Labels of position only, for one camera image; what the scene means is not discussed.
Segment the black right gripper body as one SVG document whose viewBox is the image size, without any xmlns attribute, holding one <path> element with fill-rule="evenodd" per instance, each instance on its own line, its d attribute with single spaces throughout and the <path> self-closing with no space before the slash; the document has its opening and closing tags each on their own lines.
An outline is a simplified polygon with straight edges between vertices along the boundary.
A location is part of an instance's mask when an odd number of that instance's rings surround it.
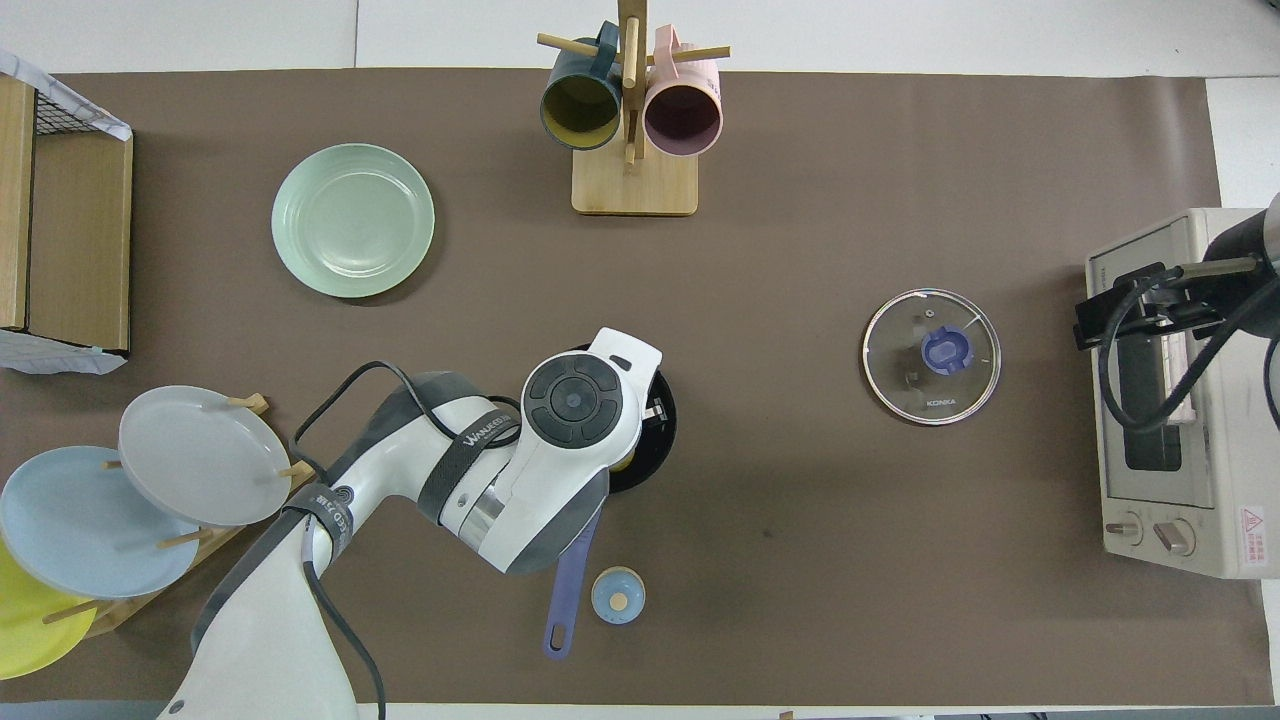
<svg viewBox="0 0 1280 720">
<path fill-rule="evenodd" d="M 1138 302 L 1146 334 L 1199 332 L 1226 319 L 1216 291 L 1217 281 L 1179 281 L 1146 291 Z"/>
</svg>

